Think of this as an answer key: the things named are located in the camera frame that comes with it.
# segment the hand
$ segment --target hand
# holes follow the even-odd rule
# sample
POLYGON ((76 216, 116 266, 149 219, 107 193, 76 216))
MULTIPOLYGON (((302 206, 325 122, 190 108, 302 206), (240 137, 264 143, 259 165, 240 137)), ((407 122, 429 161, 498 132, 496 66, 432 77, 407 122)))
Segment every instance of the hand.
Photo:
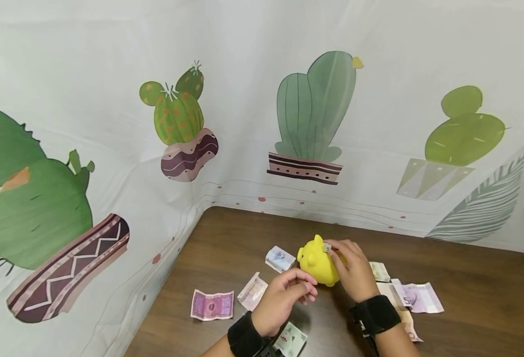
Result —
POLYGON ((270 282, 262 300, 252 312, 252 323, 261 337, 274 337, 288 320, 296 301, 307 305, 306 295, 315 301, 317 281, 295 268, 284 271, 270 282))
POLYGON ((327 239, 325 242, 332 245, 347 260, 347 266, 345 266, 337 252, 333 251, 333 249, 329 250, 329 255, 332 257, 333 265, 337 269, 341 284, 356 303, 381 294, 367 257, 357 243, 348 239, 327 239))

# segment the black wrist strap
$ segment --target black wrist strap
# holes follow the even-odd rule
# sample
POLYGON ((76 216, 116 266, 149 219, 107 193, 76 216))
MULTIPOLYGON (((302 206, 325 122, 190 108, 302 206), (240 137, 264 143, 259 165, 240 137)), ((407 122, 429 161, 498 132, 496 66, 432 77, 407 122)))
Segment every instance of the black wrist strap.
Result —
POLYGON ((270 343, 258 334, 252 323, 252 313, 248 311, 228 330, 230 350, 235 357, 254 357, 270 343))
POLYGON ((374 336, 390 330, 401 322, 401 317, 386 296, 375 296, 349 309, 353 322, 360 324, 363 337, 379 357, 374 336))

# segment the wooden table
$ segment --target wooden table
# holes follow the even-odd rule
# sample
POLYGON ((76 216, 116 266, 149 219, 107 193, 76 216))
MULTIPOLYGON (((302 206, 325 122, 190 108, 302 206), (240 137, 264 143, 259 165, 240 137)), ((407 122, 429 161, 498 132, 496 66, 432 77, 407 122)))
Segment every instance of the wooden table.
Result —
MULTIPOLYGON (((127 357, 197 357, 246 310, 234 300, 234 319, 191 319, 194 289, 235 296, 252 275, 270 282, 264 264, 274 245, 296 255, 315 233, 356 241, 371 261, 402 282, 431 282, 445 312, 413 314, 425 357, 524 357, 524 254, 211 208, 180 252, 127 357)), ((309 335, 301 357, 373 356, 348 320, 351 301, 340 284, 319 287, 318 300, 294 308, 291 321, 309 335)))

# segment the palm leaf illustration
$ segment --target palm leaf illustration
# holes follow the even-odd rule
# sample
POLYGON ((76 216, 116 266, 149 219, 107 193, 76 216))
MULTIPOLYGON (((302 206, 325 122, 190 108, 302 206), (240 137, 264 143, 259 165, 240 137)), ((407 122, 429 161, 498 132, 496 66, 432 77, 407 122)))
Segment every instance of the palm leaf illustration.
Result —
POLYGON ((427 237, 469 242, 488 237, 510 218, 520 192, 524 155, 500 166, 428 233, 427 237))

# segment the green cactus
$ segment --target green cactus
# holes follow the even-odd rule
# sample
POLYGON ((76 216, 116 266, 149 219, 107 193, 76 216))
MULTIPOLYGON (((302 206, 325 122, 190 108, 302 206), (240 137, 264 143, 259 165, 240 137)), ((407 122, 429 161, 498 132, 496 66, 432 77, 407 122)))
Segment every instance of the green cactus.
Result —
POLYGON ((201 64, 200 61, 194 61, 192 67, 184 72, 178 82, 176 82, 175 89, 179 93, 187 92, 192 95, 197 101, 202 94, 204 86, 204 75, 199 70, 201 64))
POLYGON ((95 165, 82 167, 75 150, 67 164, 48 159, 24 128, 0 112, 0 266, 36 269, 93 226, 95 165))
POLYGON ((18 124, 0 112, 0 186, 14 173, 38 160, 46 159, 40 142, 18 124))
POLYGON ((450 119, 426 140, 427 161, 467 166, 498 145, 506 127, 495 116, 477 113, 482 98, 482 91, 475 86, 460 87, 445 95, 441 106, 450 119))
POLYGON ((33 270, 93 226, 89 171, 73 174, 54 159, 24 170, 0 193, 0 256, 33 270))
POLYGON ((188 92, 181 94, 172 86, 164 89, 160 83, 146 82, 139 89, 139 96, 146 105, 155 107, 155 130, 167 145, 187 143, 204 127, 202 109, 188 92))
POLYGON ((330 147, 355 89, 357 57, 340 51, 327 52, 307 74, 294 73, 278 88, 277 112, 282 141, 278 154, 299 159, 331 162, 341 149, 330 147))

